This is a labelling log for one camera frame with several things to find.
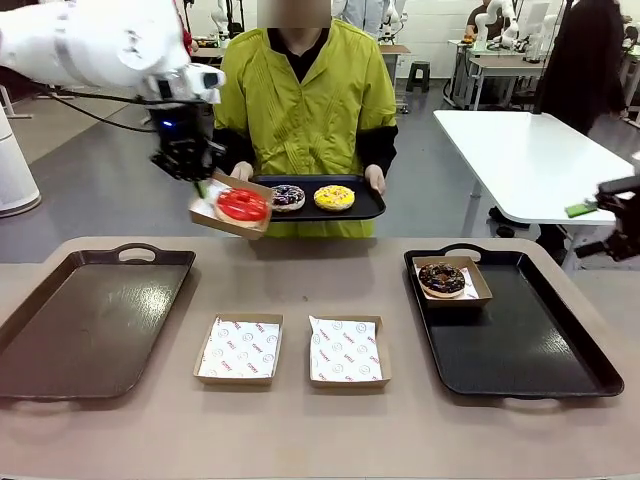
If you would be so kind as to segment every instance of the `table leg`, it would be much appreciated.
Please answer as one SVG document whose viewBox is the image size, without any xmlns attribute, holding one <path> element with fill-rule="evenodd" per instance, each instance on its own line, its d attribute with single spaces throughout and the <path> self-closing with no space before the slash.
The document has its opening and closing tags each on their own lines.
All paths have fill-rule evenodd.
<svg viewBox="0 0 640 480">
<path fill-rule="evenodd" d="M 640 83 L 640 62 L 636 62 L 635 71 L 633 72 L 633 78 L 631 79 L 631 84 L 629 88 L 625 92 L 625 103 L 631 105 L 631 101 L 633 100 L 633 95 L 636 93 L 638 89 L 638 83 Z"/>
<path fill-rule="evenodd" d="M 478 91 L 476 93 L 476 102 L 473 106 L 473 110 L 475 112 L 478 111 L 478 107 L 480 106 L 480 94 L 482 93 L 482 85 L 484 84 L 484 70 L 480 71 L 480 79 L 478 80 Z"/>
<path fill-rule="evenodd" d="M 576 248 L 587 243 L 594 230 L 594 227 L 586 225 L 579 226 L 577 228 L 573 234 L 573 238 L 571 239 L 571 246 L 569 247 L 567 256 L 565 257 L 564 262 L 562 262 L 562 269 L 565 273 L 571 273 L 580 266 L 580 260 L 576 256 Z"/>
<path fill-rule="evenodd" d="M 464 224 L 462 225 L 462 238 L 471 238 L 473 233 L 473 224 L 478 216 L 478 207 L 480 206 L 480 199 L 482 198 L 482 184 L 479 180 L 473 184 L 473 190 L 469 198 L 469 206 L 467 207 L 467 213 L 464 217 Z"/>
</svg>

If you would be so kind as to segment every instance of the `yellow-green jacket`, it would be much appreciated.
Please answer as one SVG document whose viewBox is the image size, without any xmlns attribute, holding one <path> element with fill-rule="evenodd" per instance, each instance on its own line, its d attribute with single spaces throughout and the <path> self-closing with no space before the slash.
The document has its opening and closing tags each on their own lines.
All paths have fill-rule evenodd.
<svg viewBox="0 0 640 480">
<path fill-rule="evenodd" d="M 256 175 L 362 174 L 356 132 L 395 126 L 395 95 L 376 42 L 333 20 L 327 42 L 298 82 L 266 29 L 235 38 L 222 63 L 227 83 L 216 129 L 250 138 Z M 372 222 L 275 223 L 271 236 L 364 237 Z"/>
</svg>

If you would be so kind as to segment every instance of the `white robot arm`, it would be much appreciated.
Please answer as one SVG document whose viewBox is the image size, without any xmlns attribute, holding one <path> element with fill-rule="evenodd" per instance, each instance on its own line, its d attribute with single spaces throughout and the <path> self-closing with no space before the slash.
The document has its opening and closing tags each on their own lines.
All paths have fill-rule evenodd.
<svg viewBox="0 0 640 480">
<path fill-rule="evenodd" d="M 498 20 L 498 9 L 502 9 L 502 16 L 509 19 L 509 28 L 507 28 L 502 36 L 494 40 L 503 47 L 512 48 L 516 38 L 518 37 L 518 23 L 516 20 L 516 12 L 513 8 L 512 0 L 491 0 L 487 7 L 487 13 L 481 13 L 476 16 L 476 25 L 478 27 L 478 36 L 476 38 L 475 48 L 477 50 L 486 50 L 489 35 L 487 25 L 491 25 Z"/>
<path fill-rule="evenodd" d="M 0 13 L 0 65 L 59 86 L 130 87 L 149 105 L 176 178 L 205 177 L 198 103 L 219 103 L 224 74 L 191 64 L 173 0 L 71 0 Z"/>
</svg>

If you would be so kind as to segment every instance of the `table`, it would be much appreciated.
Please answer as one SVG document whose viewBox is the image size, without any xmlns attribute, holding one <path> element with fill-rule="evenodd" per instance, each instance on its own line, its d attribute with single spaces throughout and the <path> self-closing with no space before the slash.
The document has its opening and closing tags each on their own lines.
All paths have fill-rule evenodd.
<svg viewBox="0 0 640 480">
<path fill-rule="evenodd" d="M 62 245 L 39 276 L 71 251 L 140 241 L 197 255 L 145 374 L 115 402 L 0 403 L 0 470 L 9 478 L 566 478 L 640 471 L 640 353 L 532 242 L 472 240 L 530 256 L 625 379 L 620 397 L 559 404 L 445 391 L 402 255 L 457 239 L 84 238 Z M 24 296 L 13 293 L 3 292 L 1 319 Z M 214 314 L 238 310 L 285 316 L 270 390 L 205 387 L 192 376 Z M 310 313 L 383 317 L 392 369 L 383 394 L 336 395 L 309 385 Z"/>
<path fill-rule="evenodd" d="M 629 70 L 631 69 L 632 64 L 634 65 L 634 71 L 632 75 L 629 75 Z M 624 88 L 624 101 L 625 105 L 629 107 L 629 114 L 636 114 L 635 121 L 630 119 L 626 120 L 634 127 L 640 128 L 637 118 L 640 114 L 640 105 L 632 105 L 633 97 L 638 91 L 638 85 L 640 84 L 640 45 L 636 45 L 625 55 L 622 62 L 622 69 L 620 71 L 620 82 Z"/>
<path fill-rule="evenodd" d="M 564 211 L 592 198 L 599 183 L 634 173 L 593 140 L 547 114 L 437 111 L 435 117 L 476 177 L 462 236 L 471 236 L 483 188 L 510 220 L 575 226 L 567 271 L 575 268 L 574 249 L 587 241 L 587 227 L 614 225 L 610 212 L 568 218 Z"/>
<path fill-rule="evenodd" d="M 409 55 L 411 54 L 411 50 L 409 50 L 404 45 L 380 45 L 380 53 L 384 57 L 384 63 L 387 65 L 387 70 L 389 71 L 389 76 L 391 77 L 391 83 L 393 84 L 393 91 L 396 91 L 396 83 L 397 83 L 397 69 L 398 69 L 398 59 L 400 55 Z M 396 108 L 400 108 L 403 113 L 409 113 L 407 102 L 403 98 L 398 101 L 396 98 Z"/>
<path fill-rule="evenodd" d="M 513 89 L 518 77 L 540 78 L 543 71 L 544 63 L 525 62 L 523 57 L 508 56 L 482 56 L 471 59 L 470 76 L 478 79 L 478 88 L 476 91 L 476 100 L 474 102 L 474 110 L 478 110 L 480 105 L 480 95 L 482 93 L 482 85 L 485 77 L 509 77 L 509 87 L 505 96 L 505 102 L 508 104 L 513 94 Z M 468 89 L 467 95 L 473 93 L 473 88 Z"/>
</svg>

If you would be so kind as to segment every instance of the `white cylinder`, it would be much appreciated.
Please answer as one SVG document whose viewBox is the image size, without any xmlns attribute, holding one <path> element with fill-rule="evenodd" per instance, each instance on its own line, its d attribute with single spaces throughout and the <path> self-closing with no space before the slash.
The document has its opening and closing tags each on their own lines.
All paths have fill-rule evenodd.
<svg viewBox="0 0 640 480">
<path fill-rule="evenodd" d="M 40 203 L 33 180 L 9 121 L 0 108 L 0 217 L 18 215 Z"/>
</svg>

